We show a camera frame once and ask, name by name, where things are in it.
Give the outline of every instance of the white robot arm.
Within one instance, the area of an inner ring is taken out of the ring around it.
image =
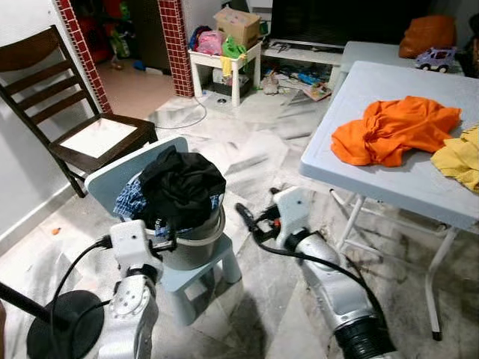
[[[158,318],[155,285],[162,264],[152,255],[143,221],[110,229],[122,281],[106,310],[99,359],[149,359],[151,332]]]
[[[373,293],[361,278],[346,269],[347,259],[342,254],[329,246],[319,233],[308,229],[309,202],[302,190],[292,187],[273,193],[276,205],[257,219],[240,203],[237,211],[262,249],[299,259],[299,266],[343,349],[344,358],[402,358],[389,338]],[[268,221],[272,229],[262,231],[257,225],[261,221]],[[270,238],[276,239],[278,249],[262,244]]]

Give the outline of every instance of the purple toy car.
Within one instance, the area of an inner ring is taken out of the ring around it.
[[[436,49],[431,47],[416,58],[416,67],[446,73],[454,63],[455,47]]]

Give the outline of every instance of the black cloth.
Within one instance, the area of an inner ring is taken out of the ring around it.
[[[225,193],[226,180],[199,153],[161,152],[139,176],[147,205],[137,214],[147,228],[158,218],[176,230],[201,226],[211,215],[210,196]]]

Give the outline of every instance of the orange cloth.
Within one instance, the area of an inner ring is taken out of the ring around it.
[[[331,150],[351,165],[397,167],[407,150],[434,153],[442,148],[460,113],[459,108],[446,108],[423,97],[377,101],[366,108],[362,120],[336,129]]]

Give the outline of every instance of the red brick wall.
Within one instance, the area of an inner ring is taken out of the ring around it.
[[[98,76],[97,68],[91,59],[85,39],[81,33],[76,16],[70,4],[70,0],[55,0],[61,17],[67,26],[77,55],[94,89],[103,112],[112,112],[112,108],[106,98],[105,88]],[[162,18],[163,31],[165,33],[166,49],[170,61],[171,74],[173,76],[174,90],[179,96],[192,97],[193,80],[189,63],[188,47],[186,44],[186,30],[183,21],[183,9],[181,0],[158,0]]]
[[[112,112],[112,108],[106,98],[105,88],[103,88],[102,80],[98,76],[97,68],[91,59],[90,51],[87,48],[83,34],[80,31],[76,16],[70,4],[70,0],[55,0],[60,10],[61,18],[75,47],[76,54],[80,58],[80,62],[86,72],[88,81],[93,88],[94,95],[100,103],[102,112]]]
[[[175,92],[179,96],[192,97],[194,94],[192,71],[181,0],[158,0],[158,5]]]

